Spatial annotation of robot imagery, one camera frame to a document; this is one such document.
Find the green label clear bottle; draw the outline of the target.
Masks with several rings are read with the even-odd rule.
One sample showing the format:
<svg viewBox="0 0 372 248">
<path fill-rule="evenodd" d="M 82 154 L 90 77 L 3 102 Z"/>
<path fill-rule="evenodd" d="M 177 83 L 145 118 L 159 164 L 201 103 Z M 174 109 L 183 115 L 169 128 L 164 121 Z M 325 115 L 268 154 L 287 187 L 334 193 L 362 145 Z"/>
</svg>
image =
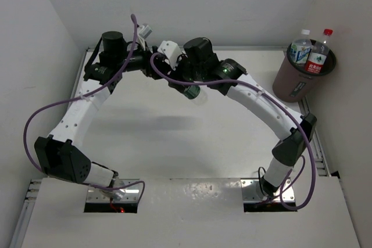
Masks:
<svg viewBox="0 0 372 248">
<path fill-rule="evenodd" d="M 204 105 L 208 101 L 207 93 L 197 85 L 186 87 L 183 95 L 196 105 Z"/>
</svg>

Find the blue label clear bottle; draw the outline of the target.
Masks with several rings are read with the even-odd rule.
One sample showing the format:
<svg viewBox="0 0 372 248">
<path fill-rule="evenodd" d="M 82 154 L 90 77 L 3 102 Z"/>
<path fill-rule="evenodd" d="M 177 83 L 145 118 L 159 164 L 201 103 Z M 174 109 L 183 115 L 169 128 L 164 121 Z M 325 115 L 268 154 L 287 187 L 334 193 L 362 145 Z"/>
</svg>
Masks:
<svg viewBox="0 0 372 248">
<path fill-rule="evenodd" d="M 290 49 L 290 58 L 299 67 L 304 67 L 312 50 L 312 42 L 309 38 L 310 31 L 302 30 L 301 36 L 293 40 Z"/>
</svg>

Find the red cap labelled bottle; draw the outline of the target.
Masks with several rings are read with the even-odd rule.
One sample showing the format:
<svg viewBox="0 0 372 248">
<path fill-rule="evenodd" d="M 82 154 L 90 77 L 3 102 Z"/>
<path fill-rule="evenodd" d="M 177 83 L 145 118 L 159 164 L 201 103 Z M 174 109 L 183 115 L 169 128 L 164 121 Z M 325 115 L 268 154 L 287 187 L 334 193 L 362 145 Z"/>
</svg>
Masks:
<svg viewBox="0 0 372 248">
<path fill-rule="evenodd" d="M 330 51 L 328 44 L 332 34 L 333 30 L 331 29 L 325 29 L 323 31 L 321 39 L 316 41 L 316 43 L 313 45 L 312 50 L 307 58 L 305 71 L 308 73 L 320 74 Z"/>
</svg>

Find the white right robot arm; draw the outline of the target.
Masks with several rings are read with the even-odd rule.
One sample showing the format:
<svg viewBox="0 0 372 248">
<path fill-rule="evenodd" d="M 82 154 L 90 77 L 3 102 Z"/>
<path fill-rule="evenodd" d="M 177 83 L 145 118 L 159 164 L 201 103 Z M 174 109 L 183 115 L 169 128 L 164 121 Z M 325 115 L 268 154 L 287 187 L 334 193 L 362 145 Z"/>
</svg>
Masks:
<svg viewBox="0 0 372 248">
<path fill-rule="evenodd" d="M 164 41 L 158 52 L 169 65 L 166 76 L 173 87 L 181 92 L 190 90 L 189 96 L 196 98 L 200 87 L 207 86 L 239 103 L 272 129 L 278 143 L 269 167 L 258 179 L 256 192 L 261 199 L 273 199 L 284 189 L 284 182 L 304 150 L 310 149 L 316 117 L 287 109 L 237 61 L 219 59 L 207 38 L 187 42 L 183 51 L 175 42 Z"/>
</svg>

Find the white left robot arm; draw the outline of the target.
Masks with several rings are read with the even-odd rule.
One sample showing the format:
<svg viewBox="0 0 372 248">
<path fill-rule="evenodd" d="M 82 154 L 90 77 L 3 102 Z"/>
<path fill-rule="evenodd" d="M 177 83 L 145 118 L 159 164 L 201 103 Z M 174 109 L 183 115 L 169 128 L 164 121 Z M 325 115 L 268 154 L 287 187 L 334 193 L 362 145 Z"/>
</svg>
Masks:
<svg viewBox="0 0 372 248">
<path fill-rule="evenodd" d="M 91 161 L 81 147 L 95 115 L 115 90 L 123 72 L 148 69 L 151 52 L 146 38 L 151 32 L 148 26 L 139 26 L 130 42 L 118 31 L 101 35 L 65 115 L 48 136 L 38 137 L 34 144 L 44 174 L 108 190 L 115 187 L 118 173 Z"/>
</svg>

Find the brown bin black rim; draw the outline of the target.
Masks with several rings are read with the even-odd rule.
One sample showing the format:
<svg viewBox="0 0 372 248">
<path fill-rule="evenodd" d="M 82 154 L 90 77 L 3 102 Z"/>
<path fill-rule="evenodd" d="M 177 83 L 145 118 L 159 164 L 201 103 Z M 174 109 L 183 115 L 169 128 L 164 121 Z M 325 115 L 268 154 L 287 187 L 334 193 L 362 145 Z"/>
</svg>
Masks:
<svg viewBox="0 0 372 248">
<path fill-rule="evenodd" d="M 294 103 L 302 100 L 320 81 L 324 81 L 333 72 L 337 65 L 337 58 L 330 50 L 320 73 L 314 74 L 297 67 L 291 61 L 290 50 L 289 45 L 272 89 L 280 100 Z"/>
</svg>

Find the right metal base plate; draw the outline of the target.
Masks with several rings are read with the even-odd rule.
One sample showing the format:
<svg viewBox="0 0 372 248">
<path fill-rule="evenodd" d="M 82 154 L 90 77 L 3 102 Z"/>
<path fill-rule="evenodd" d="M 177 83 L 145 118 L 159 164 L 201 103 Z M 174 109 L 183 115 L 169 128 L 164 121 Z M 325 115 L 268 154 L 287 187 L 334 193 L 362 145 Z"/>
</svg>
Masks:
<svg viewBox="0 0 372 248">
<path fill-rule="evenodd" d="M 284 203 L 295 203 L 294 190 L 291 179 L 287 179 L 282 192 Z M 263 202 L 266 197 L 260 192 L 259 180 L 257 178 L 241 179 L 242 199 L 245 204 Z"/>
</svg>

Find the metal base plate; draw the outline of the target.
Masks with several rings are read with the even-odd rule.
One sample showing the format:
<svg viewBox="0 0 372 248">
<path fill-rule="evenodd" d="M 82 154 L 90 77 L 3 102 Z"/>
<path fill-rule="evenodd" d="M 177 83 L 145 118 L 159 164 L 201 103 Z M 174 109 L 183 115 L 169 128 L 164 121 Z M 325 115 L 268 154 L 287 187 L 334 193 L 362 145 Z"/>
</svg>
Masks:
<svg viewBox="0 0 372 248">
<path fill-rule="evenodd" d="M 284 203 L 295 203 L 294 190 L 291 179 L 287 179 L 282 192 Z M 257 178 L 241 179 L 242 199 L 245 204 L 263 202 L 266 197 L 260 192 L 259 180 Z"/>
<path fill-rule="evenodd" d="M 123 189 L 115 190 L 112 193 L 106 193 L 103 190 L 89 187 L 86 195 L 87 203 L 109 203 L 110 199 L 114 203 L 136 203 L 142 191 L 142 183 L 128 186 L 138 182 L 134 179 L 119 179 L 114 183 L 114 187 L 126 186 Z"/>
</svg>

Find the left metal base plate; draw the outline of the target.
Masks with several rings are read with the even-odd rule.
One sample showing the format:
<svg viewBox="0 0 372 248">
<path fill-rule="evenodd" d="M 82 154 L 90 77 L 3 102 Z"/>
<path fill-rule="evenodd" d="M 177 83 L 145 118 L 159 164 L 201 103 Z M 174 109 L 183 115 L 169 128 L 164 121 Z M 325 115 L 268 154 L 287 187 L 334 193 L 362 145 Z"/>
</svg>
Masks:
<svg viewBox="0 0 372 248">
<path fill-rule="evenodd" d="M 89 187 L 86 195 L 87 203 L 109 203 L 110 199 L 114 203 L 136 203 L 142 191 L 142 183 L 128 186 L 138 182 L 134 179 L 119 179 L 114 183 L 114 187 L 126 186 L 123 189 L 115 190 L 112 193 L 106 193 L 103 190 Z"/>
</svg>

